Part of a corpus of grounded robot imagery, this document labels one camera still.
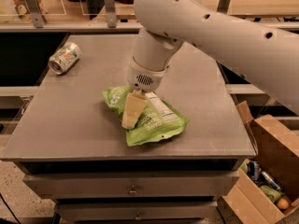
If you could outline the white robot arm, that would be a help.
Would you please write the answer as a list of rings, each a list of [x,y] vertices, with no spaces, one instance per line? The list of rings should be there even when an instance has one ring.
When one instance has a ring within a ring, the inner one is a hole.
[[[172,56],[183,43],[299,113],[299,35],[205,8],[200,0],[134,0],[142,28],[128,66],[122,127],[135,127]]]

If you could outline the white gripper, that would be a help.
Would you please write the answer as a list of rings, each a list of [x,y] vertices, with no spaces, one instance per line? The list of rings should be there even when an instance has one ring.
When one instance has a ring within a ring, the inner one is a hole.
[[[148,101],[144,92],[159,88],[168,65],[168,60],[132,58],[126,78],[128,85],[134,90],[126,97],[121,124],[124,129],[131,130],[135,127]]]

